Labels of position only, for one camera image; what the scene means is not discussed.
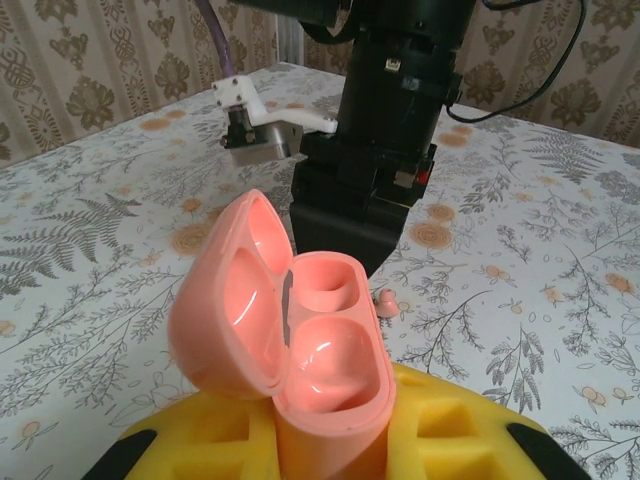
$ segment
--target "earbud case lid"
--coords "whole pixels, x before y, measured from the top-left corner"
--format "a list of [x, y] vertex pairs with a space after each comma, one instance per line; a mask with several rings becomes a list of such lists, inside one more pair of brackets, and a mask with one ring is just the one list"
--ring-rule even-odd
[[282, 391], [283, 286], [292, 261], [287, 232], [263, 193], [252, 190], [224, 210], [169, 314], [170, 352], [194, 386], [240, 399]]

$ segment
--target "black cable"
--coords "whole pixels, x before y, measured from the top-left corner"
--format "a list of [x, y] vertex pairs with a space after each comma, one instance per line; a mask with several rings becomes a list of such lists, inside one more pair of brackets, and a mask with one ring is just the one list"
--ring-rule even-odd
[[517, 0], [509, 3], [500, 3], [495, 4], [490, 0], [482, 0], [482, 3], [489, 10], [494, 12], [504, 12], [505, 10], [512, 10], [514, 8], [526, 7], [527, 5], [533, 5], [534, 3], [539, 3], [542, 0]]
[[[540, 0], [521, 0], [521, 1], [511, 2], [511, 3], [505, 4], [505, 5], [493, 5], [488, 0], [483, 0], [483, 3], [489, 9], [494, 9], [495, 8], [496, 10], [503, 10], [502, 7], [504, 7], [504, 6], [512, 5], [511, 8], [517, 8], [517, 7], [520, 7], [522, 5], [528, 5], [528, 4], [531, 4], [531, 3], [535, 3], [536, 1], [540, 1]], [[578, 1], [580, 3], [580, 18], [578, 19], [578, 25], [576, 26], [576, 30], [573, 33], [573, 36], [571, 37], [571, 40], [569, 41], [569, 44], [567, 45], [567, 48], [565, 49], [564, 53], [562, 54], [562, 57], [560, 57], [560, 60], [556, 64], [555, 68], [551, 71], [551, 73], [549, 74], [549, 77], [544, 81], [544, 83], [542, 85], [540, 85], [538, 90], [536, 90], [528, 98], [525, 98], [524, 100], [522, 100], [522, 101], [520, 101], [520, 102], [518, 102], [518, 103], [516, 103], [514, 105], [511, 105], [510, 107], [501, 108], [499, 110], [496, 110], [493, 113], [489, 113], [489, 114], [485, 115], [484, 117], [479, 117], [479, 118], [460, 117], [460, 116], [456, 115], [455, 113], [453, 113], [451, 111], [451, 107], [449, 107], [449, 106], [446, 107], [447, 114], [451, 118], [453, 118], [454, 120], [456, 120], [456, 121], [458, 121], [460, 123], [478, 123], [478, 122], [482, 122], [484, 120], [488, 120], [490, 118], [496, 117], [498, 115], [502, 115], [503, 113], [510, 112], [511, 110], [515, 110], [517, 108], [523, 107], [523, 106], [527, 105], [528, 103], [533, 102], [534, 100], [537, 100], [539, 97], [544, 95], [546, 93], [546, 91], [549, 89], [549, 87], [551, 86], [551, 84], [555, 81], [556, 77], [560, 73], [560, 70], [562, 70], [562, 68], [564, 67], [564, 64], [566, 63], [567, 58], [571, 54], [571, 51], [573, 50], [573, 47], [574, 47], [576, 41], [578, 40], [578, 36], [580, 36], [580, 32], [582, 31], [582, 27], [583, 27], [584, 22], [586, 20], [586, 17], [587, 17], [586, 1], [585, 0], [578, 0]]]
[[222, 30], [222, 25], [220, 25], [220, 20], [218, 20], [216, 12], [213, 10], [209, 0], [195, 0], [195, 3], [198, 10], [200, 10], [200, 15], [202, 15], [204, 23], [209, 29], [213, 45], [218, 52], [222, 74], [227, 78], [233, 77], [236, 74], [236, 70], [231, 58], [231, 47], [229, 46], [229, 42], [227, 41], [224, 31]]

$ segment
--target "patterned wallpaper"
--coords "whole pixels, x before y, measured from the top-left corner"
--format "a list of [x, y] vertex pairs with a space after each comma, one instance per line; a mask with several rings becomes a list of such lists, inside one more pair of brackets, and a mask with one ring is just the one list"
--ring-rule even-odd
[[[276, 61], [273, 16], [212, 0], [240, 72]], [[0, 168], [209, 88], [193, 1], [0, 0]]]
[[[547, 78], [578, 19], [576, 0], [549, 0], [507, 12], [480, 5], [459, 55], [465, 105], [493, 111], [516, 103]], [[513, 116], [640, 146], [640, 2], [588, 0], [582, 34], [550, 91]], [[346, 73], [350, 45], [305, 37], [306, 65]]]

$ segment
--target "pink earbud case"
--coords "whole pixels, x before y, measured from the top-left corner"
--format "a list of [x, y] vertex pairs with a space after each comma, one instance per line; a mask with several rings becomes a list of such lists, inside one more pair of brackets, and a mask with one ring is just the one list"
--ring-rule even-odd
[[294, 256], [261, 192], [218, 219], [169, 342], [201, 391], [273, 398], [284, 478], [384, 477], [396, 388], [364, 269], [335, 252]]

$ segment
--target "floral tablecloth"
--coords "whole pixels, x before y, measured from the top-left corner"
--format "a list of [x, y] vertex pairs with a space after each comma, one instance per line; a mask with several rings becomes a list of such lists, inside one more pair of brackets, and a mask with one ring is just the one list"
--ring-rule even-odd
[[[286, 64], [254, 79], [270, 108], [335, 112], [343, 85]], [[0, 171], [0, 478], [80, 478], [193, 391], [165, 325], [207, 232], [251, 188], [289, 225], [295, 159], [236, 168], [224, 129], [205, 92]], [[640, 151], [506, 117], [443, 115], [434, 141], [371, 279], [400, 302], [393, 360], [523, 412], [594, 478], [638, 478]]]

